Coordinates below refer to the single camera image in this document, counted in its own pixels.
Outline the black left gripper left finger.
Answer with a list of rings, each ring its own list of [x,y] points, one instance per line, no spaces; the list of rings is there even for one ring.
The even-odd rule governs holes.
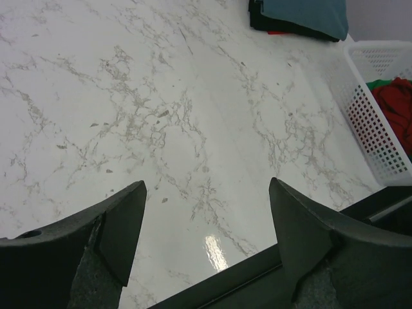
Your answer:
[[[138,181],[60,221],[1,239],[1,308],[118,308],[146,196]]]

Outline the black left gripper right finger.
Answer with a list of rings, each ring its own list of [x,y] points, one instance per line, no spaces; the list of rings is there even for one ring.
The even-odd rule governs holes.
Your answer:
[[[277,178],[269,195],[292,299],[325,269],[341,308],[411,308],[411,236],[334,211]]]

